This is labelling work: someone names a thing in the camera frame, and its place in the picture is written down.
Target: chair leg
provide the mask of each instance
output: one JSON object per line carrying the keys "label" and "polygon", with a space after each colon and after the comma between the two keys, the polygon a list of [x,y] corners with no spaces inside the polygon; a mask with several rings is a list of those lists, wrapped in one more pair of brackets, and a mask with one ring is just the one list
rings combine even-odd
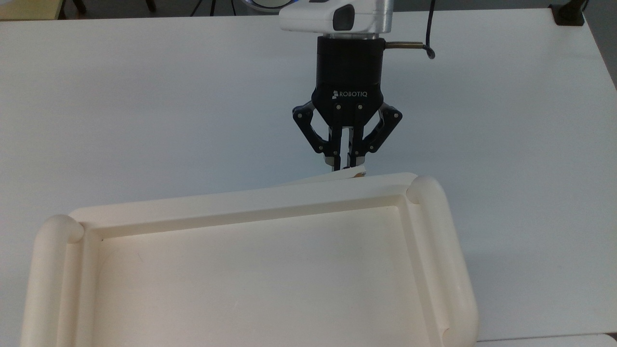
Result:
{"label": "chair leg", "polygon": [[146,4],[148,5],[150,12],[156,12],[156,4],[154,3],[154,0],[146,0]]}
{"label": "chair leg", "polygon": [[77,7],[77,11],[79,11],[80,14],[86,13],[86,5],[83,4],[82,0],[73,0],[73,3],[75,4],[75,7]]}
{"label": "chair leg", "polygon": [[64,4],[67,2],[67,0],[62,0],[62,5],[60,6],[60,12],[58,13],[58,19],[66,19],[67,18],[67,14],[64,13]]}

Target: white table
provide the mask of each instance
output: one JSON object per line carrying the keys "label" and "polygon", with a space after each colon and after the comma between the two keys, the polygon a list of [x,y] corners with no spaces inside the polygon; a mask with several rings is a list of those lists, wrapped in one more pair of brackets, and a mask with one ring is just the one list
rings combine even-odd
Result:
{"label": "white table", "polygon": [[[425,25],[396,13],[385,38]],[[2,345],[19,340],[46,217],[327,172],[291,119],[315,38],[276,17],[0,23]],[[547,9],[437,12],[431,42],[434,61],[385,53],[404,119],[369,174],[442,183],[480,340],[617,331],[617,93],[588,27]]]}
{"label": "white table", "polygon": [[583,335],[517,340],[482,341],[476,347],[615,347],[617,342],[608,335]]}

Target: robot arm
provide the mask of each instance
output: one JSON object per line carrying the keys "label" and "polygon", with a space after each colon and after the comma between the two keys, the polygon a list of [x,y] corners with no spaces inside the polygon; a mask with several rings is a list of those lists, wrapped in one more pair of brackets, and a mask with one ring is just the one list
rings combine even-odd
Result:
{"label": "robot arm", "polygon": [[[323,153],[332,170],[341,168],[341,138],[349,130],[347,166],[364,163],[375,153],[402,118],[402,113],[384,102],[381,66],[387,48],[425,49],[422,42],[387,43],[379,34],[392,28],[393,0],[298,0],[281,9],[283,30],[322,33],[317,39],[317,85],[311,100],[295,107],[293,118],[313,150]],[[311,126],[314,110],[328,124],[328,139]],[[367,136],[364,126],[378,114],[379,122]]]}
{"label": "robot arm", "polygon": [[323,34],[380,34],[392,28],[393,0],[298,0],[279,12],[281,28]]}

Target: white tray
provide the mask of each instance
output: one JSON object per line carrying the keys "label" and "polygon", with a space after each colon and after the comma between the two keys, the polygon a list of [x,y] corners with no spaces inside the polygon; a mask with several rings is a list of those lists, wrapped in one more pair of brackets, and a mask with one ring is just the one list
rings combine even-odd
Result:
{"label": "white tray", "polygon": [[22,347],[473,346],[477,333],[445,194],[399,173],[51,217]]}

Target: cable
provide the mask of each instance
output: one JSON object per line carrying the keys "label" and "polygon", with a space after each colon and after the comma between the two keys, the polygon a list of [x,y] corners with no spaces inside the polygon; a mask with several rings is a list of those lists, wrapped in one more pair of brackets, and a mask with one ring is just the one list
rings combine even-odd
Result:
{"label": "cable", "polygon": [[431,8],[428,11],[428,23],[426,23],[426,44],[422,47],[430,59],[435,59],[435,51],[431,48],[431,25],[433,24],[433,11],[435,11],[435,0],[431,0]]}
{"label": "cable", "polygon": [[193,9],[193,12],[191,12],[191,15],[189,17],[192,17],[195,14],[195,12],[197,12],[197,9],[199,8],[199,5],[201,5],[201,1],[202,0],[199,0],[197,2],[197,6],[195,6],[195,8]]}
{"label": "cable", "polygon": [[212,0],[212,5],[210,5],[210,17],[214,15],[214,7],[217,5],[217,0]]}

